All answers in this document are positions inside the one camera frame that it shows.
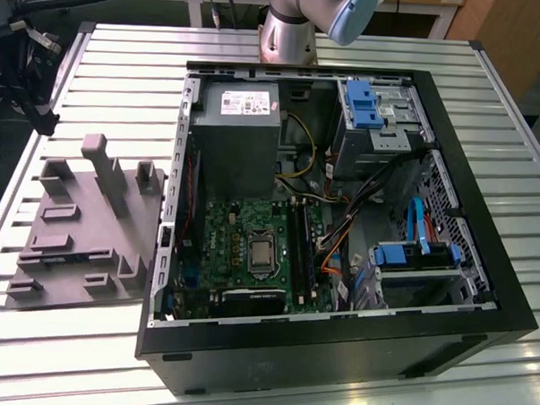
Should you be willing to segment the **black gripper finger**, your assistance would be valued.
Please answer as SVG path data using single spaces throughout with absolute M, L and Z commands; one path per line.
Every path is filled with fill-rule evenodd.
M 19 107 L 39 135 L 53 135 L 55 133 L 58 115 L 49 105 L 37 106 L 31 99 L 21 99 Z

